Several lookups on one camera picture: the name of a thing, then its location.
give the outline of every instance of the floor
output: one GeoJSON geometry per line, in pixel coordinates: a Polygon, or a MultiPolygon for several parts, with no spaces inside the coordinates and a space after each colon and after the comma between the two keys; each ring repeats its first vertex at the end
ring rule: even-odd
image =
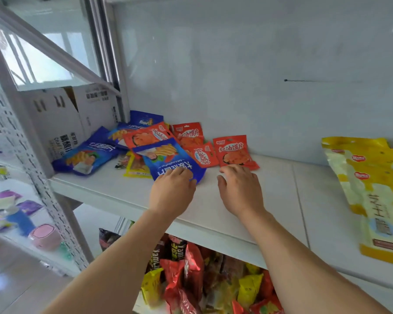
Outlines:
{"type": "Polygon", "coordinates": [[[0,238],[0,314],[40,313],[71,280],[0,238]]]}

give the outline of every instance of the pink lid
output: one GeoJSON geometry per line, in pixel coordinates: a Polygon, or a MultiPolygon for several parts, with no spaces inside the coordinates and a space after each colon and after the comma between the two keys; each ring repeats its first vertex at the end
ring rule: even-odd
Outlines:
{"type": "Polygon", "coordinates": [[[37,238],[43,238],[48,236],[51,232],[53,232],[55,227],[50,224],[43,224],[41,226],[36,227],[32,232],[31,235],[37,238]]]}

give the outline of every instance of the hand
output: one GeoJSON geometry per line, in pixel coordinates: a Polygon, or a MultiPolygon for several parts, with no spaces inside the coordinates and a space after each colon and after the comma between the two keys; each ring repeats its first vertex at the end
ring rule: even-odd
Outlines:
{"type": "Polygon", "coordinates": [[[258,176],[248,168],[232,164],[220,169],[218,189],[225,208],[240,220],[246,212],[264,213],[264,198],[258,176]]]}
{"type": "Polygon", "coordinates": [[[162,213],[172,221],[181,215],[191,203],[197,180],[189,169],[177,167],[160,175],[150,192],[149,210],[162,213]]]}

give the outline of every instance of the person's left hand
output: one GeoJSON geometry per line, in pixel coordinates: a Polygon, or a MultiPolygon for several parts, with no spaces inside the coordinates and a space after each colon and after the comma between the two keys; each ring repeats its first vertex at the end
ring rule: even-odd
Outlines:
{"type": "Polygon", "coordinates": [[[181,215],[191,203],[197,180],[189,169],[177,167],[160,175],[150,192],[149,210],[162,213],[172,220],[181,215]]]}

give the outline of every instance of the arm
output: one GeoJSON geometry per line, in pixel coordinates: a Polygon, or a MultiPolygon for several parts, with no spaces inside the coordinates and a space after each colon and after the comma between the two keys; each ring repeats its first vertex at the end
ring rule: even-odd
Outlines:
{"type": "Polygon", "coordinates": [[[130,313],[151,253],[173,220],[191,202],[196,180],[182,167],[155,182],[147,211],[131,229],[82,271],[45,314],[130,313]]]}
{"type": "Polygon", "coordinates": [[[238,165],[220,169],[221,199],[259,245],[287,314],[390,312],[291,235],[264,208],[256,174],[238,165]]]}

